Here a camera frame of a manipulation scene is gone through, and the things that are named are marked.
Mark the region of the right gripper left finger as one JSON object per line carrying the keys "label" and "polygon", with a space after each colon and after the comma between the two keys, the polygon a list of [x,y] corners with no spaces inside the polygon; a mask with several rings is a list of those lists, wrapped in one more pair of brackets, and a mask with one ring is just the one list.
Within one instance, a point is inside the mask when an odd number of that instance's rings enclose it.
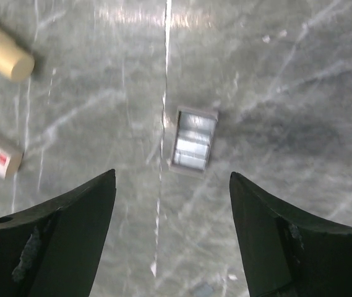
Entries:
{"label": "right gripper left finger", "polygon": [[88,296],[116,197],[109,170],[0,218],[0,296]]}

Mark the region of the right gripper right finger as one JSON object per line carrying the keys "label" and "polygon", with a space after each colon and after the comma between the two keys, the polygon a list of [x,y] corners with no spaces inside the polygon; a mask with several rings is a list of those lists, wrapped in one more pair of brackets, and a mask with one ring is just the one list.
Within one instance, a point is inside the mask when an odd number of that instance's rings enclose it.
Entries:
{"label": "right gripper right finger", "polygon": [[237,172],[230,198],[251,296],[352,296],[352,226],[299,209]]}

